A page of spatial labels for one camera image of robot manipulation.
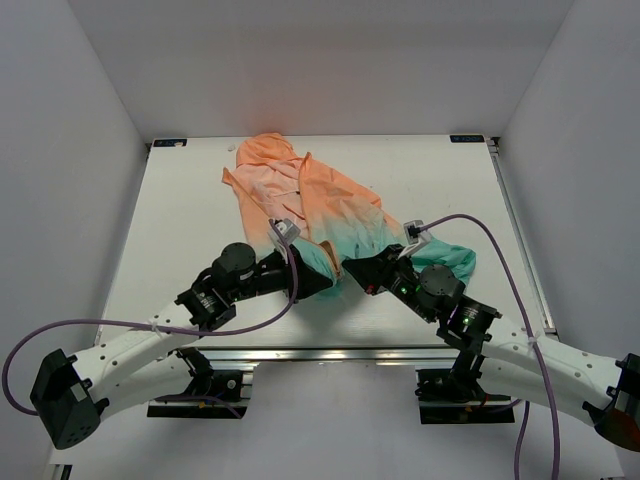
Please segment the orange and teal jacket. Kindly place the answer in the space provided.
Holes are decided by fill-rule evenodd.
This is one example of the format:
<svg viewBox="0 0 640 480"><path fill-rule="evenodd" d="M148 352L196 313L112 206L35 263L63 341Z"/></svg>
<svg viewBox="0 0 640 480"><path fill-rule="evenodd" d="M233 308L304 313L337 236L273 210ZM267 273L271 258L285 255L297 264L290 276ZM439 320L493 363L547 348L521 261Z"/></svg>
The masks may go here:
<svg viewBox="0 0 640 480"><path fill-rule="evenodd" d="M278 133L245 140L235 169L224 170L222 180L236 195L245 237L258 257L274 249L270 220L288 219L299 228L294 245L303 262L332 282L322 298L342 293L343 261L407 243L403 226L375 192L311 154L298 155Z"/></svg>

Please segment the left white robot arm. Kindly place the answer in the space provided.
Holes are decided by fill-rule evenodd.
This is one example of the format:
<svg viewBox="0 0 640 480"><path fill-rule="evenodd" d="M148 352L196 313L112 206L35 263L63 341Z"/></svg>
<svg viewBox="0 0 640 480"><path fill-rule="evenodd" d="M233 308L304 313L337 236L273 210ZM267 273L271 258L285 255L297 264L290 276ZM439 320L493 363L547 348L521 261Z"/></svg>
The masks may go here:
<svg viewBox="0 0 640 480"><path fill-rule="evenodd" d="M224 326L236 314L236 302L284 291L296 299L332 286L332 279L302 260L274 251L258 259L241 242L226 246L212 265L146 329L67 355L48 354L37 373L30 400L53 446L71 448L88 438L106 418L168 396L174 401L240 399L239 373L218 373L192 342Z"/></svg>

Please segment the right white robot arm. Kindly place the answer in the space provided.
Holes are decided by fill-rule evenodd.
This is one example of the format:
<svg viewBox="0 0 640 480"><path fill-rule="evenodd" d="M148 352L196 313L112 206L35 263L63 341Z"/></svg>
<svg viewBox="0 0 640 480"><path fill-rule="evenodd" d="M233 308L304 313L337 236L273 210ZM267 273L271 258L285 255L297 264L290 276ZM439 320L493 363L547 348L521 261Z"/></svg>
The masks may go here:
<svg viewBox="0 0 640 480"><path fill-rule="evenodd" d="M416 271L392 245L382 253L346 260L344 269L370 295L392 294L459 355L453 390L472 399L484 391L554 406L592 427L610 443L639 449L639 357L599 356L529 334L497 309L465 295L444 265Z"/></svg>

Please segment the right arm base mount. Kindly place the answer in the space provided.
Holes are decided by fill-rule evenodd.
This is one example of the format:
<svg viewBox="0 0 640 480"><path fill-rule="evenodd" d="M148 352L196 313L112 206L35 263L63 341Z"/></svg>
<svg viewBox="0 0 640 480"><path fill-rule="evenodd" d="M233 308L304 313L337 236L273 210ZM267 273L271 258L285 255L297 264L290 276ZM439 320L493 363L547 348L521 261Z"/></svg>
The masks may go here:
<svg viewBox="0 0 640 480"><path fill-rule="evenodd" d="M415 365L422 425L513 424L514 398L489 394L479 385L481 361L467 354L435 358Z"/></svg>

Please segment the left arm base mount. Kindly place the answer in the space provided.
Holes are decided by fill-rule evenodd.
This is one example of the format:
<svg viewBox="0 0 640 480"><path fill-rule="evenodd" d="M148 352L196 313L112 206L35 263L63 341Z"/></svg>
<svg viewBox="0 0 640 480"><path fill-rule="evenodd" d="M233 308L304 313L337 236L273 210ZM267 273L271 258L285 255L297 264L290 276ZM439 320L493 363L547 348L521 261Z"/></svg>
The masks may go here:
<svg viewBox="0 0 640 480"><path fill-rule="evenodd" d="M187 366L190 381L185 390L151 401L148 418L241 420L248 409L253 384L252 367L212 365L196 348L177 351Z"/></svg>

